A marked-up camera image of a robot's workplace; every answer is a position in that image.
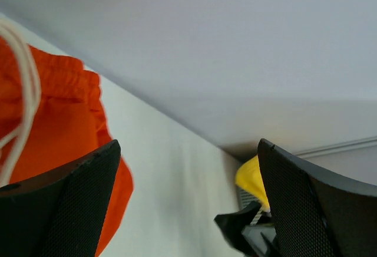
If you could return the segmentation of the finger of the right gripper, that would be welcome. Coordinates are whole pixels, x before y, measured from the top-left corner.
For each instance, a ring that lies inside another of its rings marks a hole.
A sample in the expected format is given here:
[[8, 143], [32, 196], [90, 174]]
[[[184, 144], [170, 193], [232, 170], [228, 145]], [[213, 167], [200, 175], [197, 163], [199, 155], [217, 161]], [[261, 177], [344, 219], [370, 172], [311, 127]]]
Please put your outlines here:
[[242, 231], [251, 224], [260, 208], [261, 204], [259, 202], [251, 201], [244, 209], [238, 212], [216, 215], [214, 222], [231, 248], [243, 254], [256, 254], [242, 235]]

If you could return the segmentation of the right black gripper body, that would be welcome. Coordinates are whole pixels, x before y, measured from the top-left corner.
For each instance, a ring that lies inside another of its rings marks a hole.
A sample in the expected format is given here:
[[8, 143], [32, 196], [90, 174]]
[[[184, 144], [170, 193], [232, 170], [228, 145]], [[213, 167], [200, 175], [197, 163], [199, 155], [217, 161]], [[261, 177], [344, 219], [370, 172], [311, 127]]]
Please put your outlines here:
[[272, 223], [247, 225], [242, 230], [242, 235], [256, 256], [280, 256], [277, 234]]

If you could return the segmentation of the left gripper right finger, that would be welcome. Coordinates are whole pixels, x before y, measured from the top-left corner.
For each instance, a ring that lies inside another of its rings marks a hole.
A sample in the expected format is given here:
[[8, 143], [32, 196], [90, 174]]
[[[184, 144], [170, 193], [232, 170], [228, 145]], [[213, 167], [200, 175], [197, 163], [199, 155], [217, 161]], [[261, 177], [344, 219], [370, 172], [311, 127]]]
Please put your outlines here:
[[261, 139], [259, 167], [281, 256], [376, 256], [376, 186]]

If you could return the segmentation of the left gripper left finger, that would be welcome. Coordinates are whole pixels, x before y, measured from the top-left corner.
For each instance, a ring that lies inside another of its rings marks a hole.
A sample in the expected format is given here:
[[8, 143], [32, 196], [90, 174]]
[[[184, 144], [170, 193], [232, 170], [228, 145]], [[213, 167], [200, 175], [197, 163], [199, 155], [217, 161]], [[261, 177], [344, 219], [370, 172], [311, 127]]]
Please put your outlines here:
[[120, 156], [113, 140], [1, 187], [1, 256], [94, 256]]

